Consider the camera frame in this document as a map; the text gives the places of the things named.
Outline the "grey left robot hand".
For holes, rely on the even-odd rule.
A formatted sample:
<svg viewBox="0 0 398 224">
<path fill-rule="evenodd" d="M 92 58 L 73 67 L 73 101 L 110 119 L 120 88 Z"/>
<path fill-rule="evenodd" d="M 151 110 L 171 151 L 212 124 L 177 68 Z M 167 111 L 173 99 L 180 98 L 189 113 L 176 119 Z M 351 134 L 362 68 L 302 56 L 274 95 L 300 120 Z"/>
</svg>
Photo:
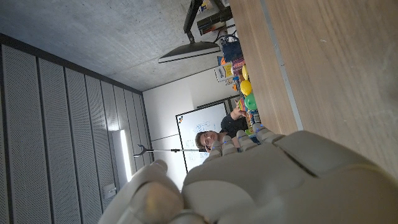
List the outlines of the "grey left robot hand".
<svg viewBox="0 0 398 224">
<path fill-rule="evenodd" d="M 137 171 L 101 223 L 396 223 L 397 181 L 362 155 L 308 131 L 254 125 L 212 144 L 182 188 L 162 160 Z"/>
</svg>

